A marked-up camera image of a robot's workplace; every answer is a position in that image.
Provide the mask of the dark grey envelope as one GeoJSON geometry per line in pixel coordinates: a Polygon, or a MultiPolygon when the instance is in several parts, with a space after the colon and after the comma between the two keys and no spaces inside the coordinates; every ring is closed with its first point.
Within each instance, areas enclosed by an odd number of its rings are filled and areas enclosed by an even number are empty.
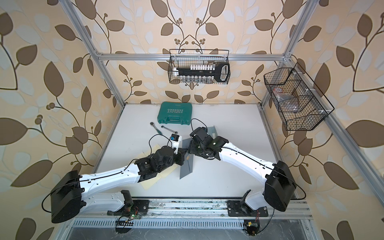
{"type": "MultiPolygon", "coordinates": [[[[191,141],[192,141],[192,138],[182,140],[180,148],[188,150],[191,141]]],[[[194,155],[187,152],[185,154],[184,163],[180,169],[180,179],[186,177],[187,175],[193,172],[193,162],[194,162],[194,155]]]]}

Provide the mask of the yellow envelope green seal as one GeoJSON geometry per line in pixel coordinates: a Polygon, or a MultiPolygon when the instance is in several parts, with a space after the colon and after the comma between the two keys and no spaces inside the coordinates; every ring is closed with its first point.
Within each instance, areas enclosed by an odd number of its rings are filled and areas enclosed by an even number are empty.
{"type": "MultiPolygon", "coordinates": [[[[141,153],[141,157],[147,157],[150,154],[150,150],[146,152],[141,153]]],[[[158,173],[155,179],[160,178],[166,178],[168,175],[170,175],[174,170],[176,170],[178,165],[174,164],[171,167],[168,167],[167,169],[163,170],[161,173],[158,173]]]]}

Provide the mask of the light blue envelope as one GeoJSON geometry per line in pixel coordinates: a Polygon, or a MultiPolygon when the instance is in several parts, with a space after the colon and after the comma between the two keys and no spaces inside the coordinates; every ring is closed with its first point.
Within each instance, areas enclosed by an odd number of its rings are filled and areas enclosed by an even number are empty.
{"type": "Polygon", "coordinates": [[[207,127],[207,134],[210,135],[213,139],[217,137],[217,130],[215,126],[207,127]]]}

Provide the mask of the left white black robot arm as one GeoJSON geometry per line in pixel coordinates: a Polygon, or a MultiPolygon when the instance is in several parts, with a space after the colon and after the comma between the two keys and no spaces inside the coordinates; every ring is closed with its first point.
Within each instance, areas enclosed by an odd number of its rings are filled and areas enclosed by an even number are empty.
{"type": "Polygon", "coordinates": [[[51,190],[51,221],[68,221],[88,210],[107,209],[111,214],[124,214],[133,205],[129,191],[97,197],[104,191],[127,184],[136,184],[155,178],[173,165],[182,166],[187,149],[163,146],[145,158],[135,160],[126,167],[93,175],[68,172],[51,190]]]}

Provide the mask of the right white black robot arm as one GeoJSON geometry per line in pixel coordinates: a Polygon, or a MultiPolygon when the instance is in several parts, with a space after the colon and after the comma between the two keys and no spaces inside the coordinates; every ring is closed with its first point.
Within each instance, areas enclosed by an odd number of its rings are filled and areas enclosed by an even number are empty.
{"type": "Polygon", "coordinates": [[[250,190],[243,196],[242,204],[248,209],[255,211],[270,206],[280,212],[286,211],[298,186],[287,164],[257,158],[223,137],[213,138],[205,127],[193,130],[190,137],[189,153],[207,160],[217,159],[232,164],[263,185],[261,190],[250,190]]]}

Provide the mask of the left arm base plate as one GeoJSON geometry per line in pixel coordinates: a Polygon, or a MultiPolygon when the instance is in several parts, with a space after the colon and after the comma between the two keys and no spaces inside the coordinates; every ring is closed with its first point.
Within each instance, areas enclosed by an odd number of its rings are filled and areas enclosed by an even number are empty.
{"type": "Polygon", "coordinates": [[[121,190],[124,197],[124,204],[116,211],[108,211],[108,216],[146,215],[149,210],[149,200],[133,200],[130,191],[121,190]]]}

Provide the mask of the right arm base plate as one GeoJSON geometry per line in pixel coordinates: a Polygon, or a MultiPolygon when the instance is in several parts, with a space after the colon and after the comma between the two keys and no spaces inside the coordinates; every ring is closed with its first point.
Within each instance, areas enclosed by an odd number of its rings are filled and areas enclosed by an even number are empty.
{"type": "Polygon", "coordinates": [[[241,200],[229,200],[227,201],[227,209],[229,217],[268,217],[269,213],[267,207],[258,208],[253,210],[246,203],[245,199],[251,190],[248,190],[241,200]]]}

